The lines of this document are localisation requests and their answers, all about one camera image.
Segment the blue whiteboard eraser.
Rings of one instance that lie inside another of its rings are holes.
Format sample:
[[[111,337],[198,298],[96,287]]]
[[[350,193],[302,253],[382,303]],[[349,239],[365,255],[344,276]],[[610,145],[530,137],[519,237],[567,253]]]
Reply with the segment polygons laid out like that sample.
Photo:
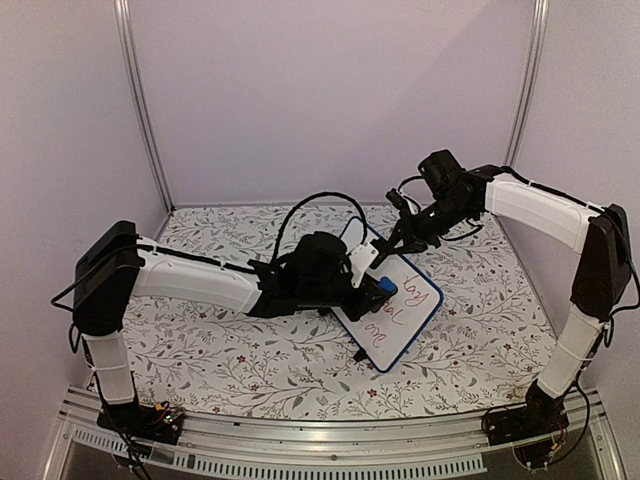
[[[378,286],[388,295],[395,295],[398,291],[396,284],[386,276],[379,279]]]

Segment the small blue-framed whiteboard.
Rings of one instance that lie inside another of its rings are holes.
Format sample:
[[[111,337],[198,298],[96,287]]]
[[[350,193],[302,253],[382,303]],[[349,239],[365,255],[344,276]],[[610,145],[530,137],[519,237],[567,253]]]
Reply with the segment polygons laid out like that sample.
[[[441,308],[444,295],[428,276],[404,255],[393,255],[368,274],[375,279],[388,278],[397,293],[375,313],[359,321],[349,320],[339,308],[337,317],[366,358],[380,373],[391,371],[408,352],[426,325]]]

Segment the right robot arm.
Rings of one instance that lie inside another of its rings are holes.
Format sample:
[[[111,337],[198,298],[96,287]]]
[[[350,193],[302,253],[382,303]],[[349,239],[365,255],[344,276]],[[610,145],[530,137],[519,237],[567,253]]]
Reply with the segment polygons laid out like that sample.
[[[401,187],[387,191],[398,217],[379,247],[382,259],[437,248],[453,227],[484,214],[530,227],[576,255],[567,317],[555,350],[517,415],[521,432],[537,436],[554,422],[562,399],[600,343],[610,343],[615,316],[639,306],[620,302],[628,286],[639,284],[627,212],[617,203],[592,203],[530,180],[510,166],[465,168],[449,150],[429,154],[413,178],[428,187],[432,202],[418,207]]]

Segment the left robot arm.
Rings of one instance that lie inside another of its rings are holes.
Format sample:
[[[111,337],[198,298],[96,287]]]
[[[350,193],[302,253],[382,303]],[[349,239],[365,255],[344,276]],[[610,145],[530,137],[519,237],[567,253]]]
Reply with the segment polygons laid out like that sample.
[[[335,235],[315,232],[290,254],[236,265],[164,247],[121,220],[78,260],[74,282],[51,302],[73,297],[72,323],[86,343],[109,415],[126,433],[138,434],[149,415],[137,403],[122,334],[132,298],[206,303],[251,318],[337,308],[357,322],[398,291],[388,277],[368,274],[377,255],[368,242],[348,248]]]

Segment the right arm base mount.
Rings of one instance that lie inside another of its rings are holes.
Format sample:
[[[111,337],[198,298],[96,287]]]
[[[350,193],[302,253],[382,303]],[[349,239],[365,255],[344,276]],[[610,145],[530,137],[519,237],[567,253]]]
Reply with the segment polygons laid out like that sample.
[[[559,431],[569,426],[565,397],[565,394],[551,397],[534,381],[522,406],[489,409],[482,417],[481,428],[491,446]]]

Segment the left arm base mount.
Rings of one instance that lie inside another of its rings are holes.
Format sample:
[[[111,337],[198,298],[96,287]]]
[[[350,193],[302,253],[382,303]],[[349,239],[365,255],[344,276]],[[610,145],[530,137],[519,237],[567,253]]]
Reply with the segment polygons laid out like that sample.
[[[168,401],[155,406],[141,405],[137,396],[124,404],[110,404],[102,394],[97,425],[127,438],[177,445],[183,429],[185,410]]]

